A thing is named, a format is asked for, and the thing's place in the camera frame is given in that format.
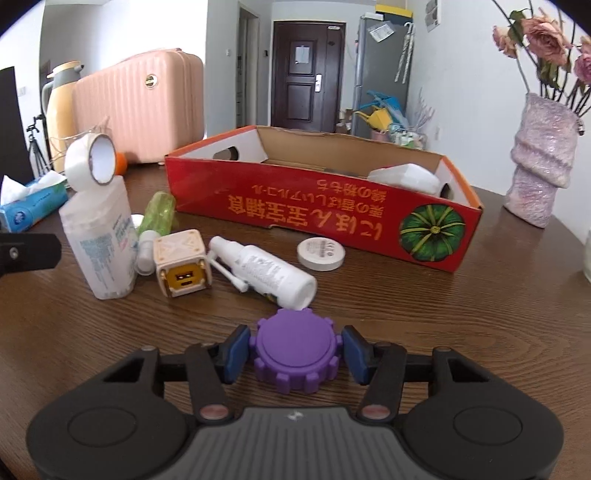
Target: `yellow face on cube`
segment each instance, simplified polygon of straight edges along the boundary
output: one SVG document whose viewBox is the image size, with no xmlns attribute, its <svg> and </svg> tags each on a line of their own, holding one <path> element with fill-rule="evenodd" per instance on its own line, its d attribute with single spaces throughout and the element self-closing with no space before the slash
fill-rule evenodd
<svg viewBox="0 0 591 480">
<path fill-rule="evenodd" d="M 206 271 L 201 265 L 196 263 L 189 263 L 180 267 L 171 268 L 166 274 L 169 288 L 174 290 L 182 290 L 183 288 L 192 287 L 194 285 L 201 285 L 206 280 Z"/>
</svg>

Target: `tape roll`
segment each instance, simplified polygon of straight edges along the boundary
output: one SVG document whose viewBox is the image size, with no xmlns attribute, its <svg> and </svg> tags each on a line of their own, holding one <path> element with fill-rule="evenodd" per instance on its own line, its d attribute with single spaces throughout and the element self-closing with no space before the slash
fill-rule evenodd
<svg viewBox="0 0 591 480">
<path fill-rule="evenodd" d="M 105 134 L 86 134 L 66 152 L 65 175 L 73 190 L 83 192 L 108 185 L 115 176 L 116 156 L 112 140 Z"/>
</svg>

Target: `green plastic bottle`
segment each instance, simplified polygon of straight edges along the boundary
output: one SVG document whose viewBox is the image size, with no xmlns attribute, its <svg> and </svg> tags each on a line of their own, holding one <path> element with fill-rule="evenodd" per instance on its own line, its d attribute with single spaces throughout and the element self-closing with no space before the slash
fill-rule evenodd
<svg viewBox="0 0 591 480">
<path fill-rule="evenodd" d="M 138 236 L 153 230 L 160 236 L 170 234 L 173 226 L 176 199 L 167 192 L 156 192 L 146 207 L 144 220 L 138 228 Z"/>
</svg>

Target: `purple gear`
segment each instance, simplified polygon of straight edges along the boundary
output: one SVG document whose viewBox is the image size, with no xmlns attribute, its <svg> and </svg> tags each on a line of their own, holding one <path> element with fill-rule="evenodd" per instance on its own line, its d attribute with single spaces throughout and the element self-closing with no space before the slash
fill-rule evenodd
<svg viewBox="0 0 591 480">
<path fill-rule="evenodd" d="M 317 392 L 324 380 L 333 380 L 339 369 L 337 347 L 343 341 L 333 331 L 333 321 L 315 315 L 281 309 L 257 323 L 251 337 L 256 379 L 274 383 L 279 393 L 290 390 Z"/>
</svg>

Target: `pink glitter vase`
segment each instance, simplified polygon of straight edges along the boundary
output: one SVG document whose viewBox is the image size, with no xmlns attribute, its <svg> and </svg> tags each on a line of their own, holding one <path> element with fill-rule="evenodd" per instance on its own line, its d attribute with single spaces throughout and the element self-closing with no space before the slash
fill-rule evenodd
<svg viewBox="0 0 591 480">
<path fill-rule="evenodd" d="M 545 228 L 558 188 L 568 188 L 579 137 L 579 117 L 568 107 L 528 93 L 511 158 L 517 164 L 505 208 Z"/>
</svg>

